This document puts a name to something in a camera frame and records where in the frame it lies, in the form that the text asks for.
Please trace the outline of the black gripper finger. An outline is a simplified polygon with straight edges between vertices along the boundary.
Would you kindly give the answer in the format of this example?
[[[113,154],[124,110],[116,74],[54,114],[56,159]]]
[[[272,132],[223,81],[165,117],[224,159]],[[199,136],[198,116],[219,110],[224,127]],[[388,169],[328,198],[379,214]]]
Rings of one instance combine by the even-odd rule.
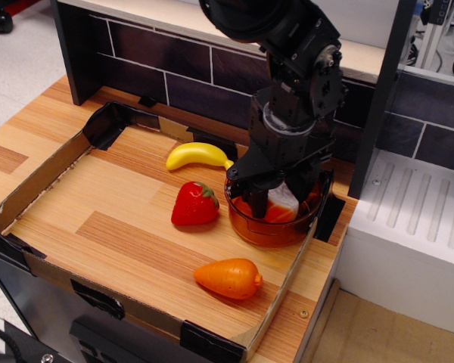
[[[263,219],[266,216],[269,191],[255,186],[249,187],[244,192],[246,202],[255,219]]]
[[[320,170],[320,163],[309,163],[286,175],[285,183],[299,203],[304,202],[311,193],[319,179]]]

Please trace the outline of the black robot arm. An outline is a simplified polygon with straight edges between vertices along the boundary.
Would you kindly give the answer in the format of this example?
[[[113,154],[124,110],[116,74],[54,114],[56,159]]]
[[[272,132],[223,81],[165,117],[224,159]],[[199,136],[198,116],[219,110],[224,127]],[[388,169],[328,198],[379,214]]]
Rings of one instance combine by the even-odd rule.
[[[287,185],[303,202],[331,156],[334,113],[347,94],[340,35],[310,1],[202,1],[201,9],[230,39],[266,54],[271,84],[253,95],[249,148],[227,172],[231,196],[261,219],[270,190]]]

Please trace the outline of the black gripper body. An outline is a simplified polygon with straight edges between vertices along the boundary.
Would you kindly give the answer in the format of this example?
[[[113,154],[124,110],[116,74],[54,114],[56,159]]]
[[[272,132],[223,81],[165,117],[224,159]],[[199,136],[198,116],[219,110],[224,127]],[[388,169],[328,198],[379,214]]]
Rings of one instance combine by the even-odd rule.
[[[289,126],[269,108],[270,93],[258,92],[251,99],[247,153],[227,171],[231,197],[244,196],[251,186],[275,188],[289,172],[302,165],[323,163],[334,143],[333,116],[306,119],[299,127]]]

